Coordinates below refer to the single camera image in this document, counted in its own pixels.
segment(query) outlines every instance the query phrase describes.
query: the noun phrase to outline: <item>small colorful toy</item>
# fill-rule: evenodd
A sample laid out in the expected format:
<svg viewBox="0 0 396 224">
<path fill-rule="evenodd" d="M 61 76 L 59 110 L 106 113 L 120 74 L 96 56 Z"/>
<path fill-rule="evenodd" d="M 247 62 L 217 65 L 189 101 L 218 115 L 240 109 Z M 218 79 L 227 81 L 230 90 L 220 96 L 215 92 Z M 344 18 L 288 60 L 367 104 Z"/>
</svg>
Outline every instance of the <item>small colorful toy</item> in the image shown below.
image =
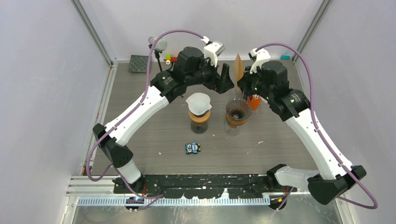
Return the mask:
<svg viewBox="0 0 396 224">
<path fill-rule="evenodd" d="M 166 64 L 171 64 L 174 63 L 175 61 L 177 61 L 177 57 L 172 57 L 171 55 L 165 55 L 165 59 L 164 59 Z"/>
<path fill-rule="evenodd" d="M 186 153 L 188 154 L 198 154 L 201 152 L 201 145 L 199 143 L 193 142 L 191 144 L 186 144 Z"/>
</svg>

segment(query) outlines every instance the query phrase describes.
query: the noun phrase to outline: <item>gray table surface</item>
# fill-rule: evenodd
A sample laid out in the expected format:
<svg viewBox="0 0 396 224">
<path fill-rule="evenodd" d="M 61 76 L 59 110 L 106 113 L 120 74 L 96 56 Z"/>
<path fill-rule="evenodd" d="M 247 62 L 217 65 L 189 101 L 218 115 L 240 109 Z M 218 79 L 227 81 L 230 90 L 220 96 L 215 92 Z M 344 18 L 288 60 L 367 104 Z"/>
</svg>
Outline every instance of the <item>gray table surface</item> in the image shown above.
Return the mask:
<svg viewBox="0 0 396 224">
<path fill-rule="evenodd" d="M 290 86 L 301 89 L 293 63 L 290 60 L 282 63 L 288 68 Z M 158 72 L 158 65 L 153 62 L 150 79 Z M 130 106 L 144 91 L 144 83 L 145 74 L 129 73 L 128 63 L 120 63 L 104 123 Z M 201 134 L 191 129 L 185 101 L 195 92 L 205 93 L 211 98 L 208 129 Z M 143 174 L 265 173 L 279 163 L 300 169 L 317 169 L 301 140 L 267 104 L 262 103 L 258 110 L 253 111 L 245 125 L 229 128 L 225 118 L 226 103 L 240 96 L 241 92 L 236 88 L 218 94 L 201 85 L 188 87 L 184 98 L 175 99 L 153 115 L 128 142 L 139 170 Z M 202 151 L 186 155 L 185 144 L 191 142 L 200 143 Z M 98 150 L 92 174 L 101 174 L 108 164 L 109 160 Z M 110 169 L 108 174 L 116 172 Z"/>
</svg>

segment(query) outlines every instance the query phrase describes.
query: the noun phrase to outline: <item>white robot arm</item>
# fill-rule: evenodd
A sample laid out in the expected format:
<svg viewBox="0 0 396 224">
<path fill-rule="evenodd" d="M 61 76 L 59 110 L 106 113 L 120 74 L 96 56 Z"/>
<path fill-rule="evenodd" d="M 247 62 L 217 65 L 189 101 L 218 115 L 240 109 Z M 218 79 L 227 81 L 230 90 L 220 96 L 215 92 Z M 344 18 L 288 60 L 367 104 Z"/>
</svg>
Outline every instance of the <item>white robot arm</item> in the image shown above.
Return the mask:
<svg viewBox="0 0 396 224">
<path fill-rule="evenodd" d="M 338 164 L 316 132 L 311 118 L 310 102 L 303 92 L 289 87 L 286 67 L 281 62 L 270 61 L 267 52 L 260 51 L 253 49 L 249 53 L 254 63 L 253 66 L 245 68 L 238 87 L 245 97 L 259 95 L 266 100 L 270 109 L 297 134 L 318 167 L 318 170 L 301 170 L 279 164 L 267 171 L 266 183 L 272 189 L 292 186 L 307 190 L 318 202 L 328 204 L 356 183 L 341 164 Z M 353 166 L 331 141 L 317 118 L 316 121 L 343 165 L 359 180 L 363 178 L 366 175 L 365 169 L 362 166 Z"/>
<path fill-rule="evenodd" d="M 217 72 L 217 56 L 223 52 L 223 44 L 211 42 L 207 37 L 202 40 L 206 43 L 204 53 L 197 48 L 184 48 L 179 53 L 173 69 L 162 71 L 151 80 L 146 99 L 118 127 L 115 125 L 140 104 L 143 94 L 116 119 L 105 126 L 97 124 L 93 128 L 96 139 L 99 139 L 104 133 L 115 127 L 101 141 L 99 147 L 128 183 L 132 184 L 137 181 L 141 173 L 132 159 L 133 153 L 126 147 L 126 144 L 151 116 L 166 107 L 175 98 L 183 95 L 188 86 L 203 84 L 208 89 L 220 94 L 234 87 L 229 76 L 228 64 L 223 64 L 221 75 Z"/>
</svg>

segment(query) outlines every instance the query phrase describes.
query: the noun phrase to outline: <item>orange cup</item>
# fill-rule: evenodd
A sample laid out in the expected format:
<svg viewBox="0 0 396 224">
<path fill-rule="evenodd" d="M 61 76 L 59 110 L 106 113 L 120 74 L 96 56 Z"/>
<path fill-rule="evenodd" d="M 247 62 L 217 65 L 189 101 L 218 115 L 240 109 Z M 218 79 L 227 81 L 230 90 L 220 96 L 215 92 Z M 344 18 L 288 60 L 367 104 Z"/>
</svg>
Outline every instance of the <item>orange cup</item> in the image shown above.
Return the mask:
<svg viewBox="0 0 396 224">
<path fill-rule="evenodd" d="M 257 110 L 257 108 L 259 108 L 259 105 L 261 103 L 261 98 L 259 96 L 256 97 L 252 96 L 252 97 L 248 97 L 247 101 L 250 103 L 250 106 L 252 107 L 252 110 Z"/>
</svg>

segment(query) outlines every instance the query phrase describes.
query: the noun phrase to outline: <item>white wall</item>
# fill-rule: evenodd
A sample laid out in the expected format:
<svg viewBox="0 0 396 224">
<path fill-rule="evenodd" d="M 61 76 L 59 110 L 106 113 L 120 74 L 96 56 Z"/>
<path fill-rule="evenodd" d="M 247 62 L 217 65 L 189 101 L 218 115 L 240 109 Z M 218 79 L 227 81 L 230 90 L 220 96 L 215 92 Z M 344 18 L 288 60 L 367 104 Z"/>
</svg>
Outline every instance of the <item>white wall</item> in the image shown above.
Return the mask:
<svg viewBox="0 0 396 224">
<path fill-rule="evenodd" d="M 83 0 L 93 8 L 93 23 L 102 39 L 109 42 L 118 60 L 131 54 L 147 55 L 148 38 L 171 29 L 188 29 L 222 42 L 222 58 L 248 52 L 269 42 L 283 42 L 297 47 L 309 27 L 320 0 Z M 166 38 L 165 53 L 177 56 L 186 46 L 202 47 L 192 35 L 173 34 Z M 289 52 L 272 47 L 269 52 L 280 57 Z"/>
<path fill-rule="evenodd" d="M 318 118 L 347 158 L 367 170 L 362 182 L 379 202 L 377 210 L 350 206 L 359 224 L 396 220 L 395 11 L 394 0 L 333 1 L 303 51 Z M 372 204 L 358 186 L 349 197 Z"/>
<path fill-rule="evenodd" d="M 0 9 L 0 223 L 56 224 L 108 66 L 68 0 Z"/>
</svg>

